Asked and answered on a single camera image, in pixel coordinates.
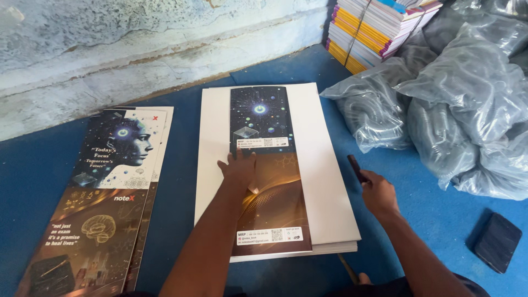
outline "mobile phone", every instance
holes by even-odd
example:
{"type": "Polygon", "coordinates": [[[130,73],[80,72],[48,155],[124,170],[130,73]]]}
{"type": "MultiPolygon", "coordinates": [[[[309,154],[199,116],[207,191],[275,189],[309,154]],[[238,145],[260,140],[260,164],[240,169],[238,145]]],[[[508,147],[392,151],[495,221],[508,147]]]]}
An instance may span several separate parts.
{"type": "Polygon", "coordinates": [[[522,232],[498,213],[493,213],[475,244],[474,252],[498,273],[505,273],[522,232]]]}
{"type": "Polygon", "coordinates": [[[350,165],[352,166],[352,169],[354,169],[354,173],[356,174],[357,180],[359,180],[361,184],[364,182],[370,182],[368,178],[366,178],[364,175],[361,174],[360,172],[361,168],[359,164],[357,163],[354,155],[348,155],[347,158],[348,158],[348,161],[350,162],[350,165]]]}

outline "blue carpet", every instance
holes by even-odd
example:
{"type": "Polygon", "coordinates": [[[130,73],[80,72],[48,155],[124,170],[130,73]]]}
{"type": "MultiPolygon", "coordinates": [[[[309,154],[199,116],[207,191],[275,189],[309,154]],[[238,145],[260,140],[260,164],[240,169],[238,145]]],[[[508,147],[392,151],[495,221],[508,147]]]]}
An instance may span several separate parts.
{"type": "MultiPolygon", "coordinates": [[[[157,293],[191,232],[196,190],[201,90],[235,85],[316,82],[319,91],[350,76],[339,62],[315,45],[296,54],[233,72],[231,77],[141,101],[134,106],[174,106],[163,173],[139,272],[138,290],[157,293]]],[[[365,208],[361,189],[346,160],[384,175],[397,191],[401,212],[446,266],[480,284],[492,296],[528,295],[527,243],[522,238],[505,274],[497,274],[468,248],[472,233],[493,211],[524,230],[527,201],[477,197],[453,187],[442,191],[414,150],[373,149],[362,154],[335,104],[321,104],[363,240],[357,253],[344,254],[356,272],[373,283],[402,276],[385,232],[365,208]]],[[[0,142],[0,296],[12,296],[34,247],[67,184],[87,119],[0,142]]],[[[253,296],[322,296],[350,284],[336,255],[235,263],[226,292],[253,296]]]]}

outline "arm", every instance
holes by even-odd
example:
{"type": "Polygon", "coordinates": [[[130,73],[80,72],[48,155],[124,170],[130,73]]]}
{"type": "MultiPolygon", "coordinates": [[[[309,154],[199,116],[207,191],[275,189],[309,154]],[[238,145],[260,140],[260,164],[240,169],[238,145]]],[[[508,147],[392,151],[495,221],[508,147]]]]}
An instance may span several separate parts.
{"type": "Polygon", "coordinates": [[[361,170],[363,200],[391,240],[414,296],[473,296],[412,231],[400,214],[394,186],[381,175],[361,170]]]}
{"type": "Polygon", "coordinates": [[[254,180],[256,155],[237,160],[229,153],[229,165],[218,161],[224,180],[165,280],[159,297],[222,296],[233,249],[242,199],[254,180]]]}

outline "qr code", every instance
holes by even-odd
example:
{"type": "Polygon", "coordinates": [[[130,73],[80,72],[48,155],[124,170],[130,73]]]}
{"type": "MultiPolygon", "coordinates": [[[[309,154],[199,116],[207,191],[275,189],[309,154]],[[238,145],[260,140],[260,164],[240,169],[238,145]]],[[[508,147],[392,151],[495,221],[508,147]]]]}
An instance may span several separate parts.
{"type": "Polygon", "coordinates": [[[264,139],[264,146],[273,146],[273,139],[264,139]]]}
{"type": "Polygon", "coordinates": [[[279,242],[282,240],[282,229],[272,229],[271,230],[271,241],[279,242]]]}

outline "brain illustration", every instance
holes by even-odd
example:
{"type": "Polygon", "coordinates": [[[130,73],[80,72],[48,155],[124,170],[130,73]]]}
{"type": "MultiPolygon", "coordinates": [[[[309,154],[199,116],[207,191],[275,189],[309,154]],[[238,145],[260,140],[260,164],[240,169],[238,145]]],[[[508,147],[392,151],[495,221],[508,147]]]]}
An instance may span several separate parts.
{"type": "Polygon", "coordinates": [[[96,240],[96,246],[105,243],[116,232],[116,222],[114,218],[107,215],[98,215],[87,219],[82,224],[81,232],[88,238],[96,240]]]}

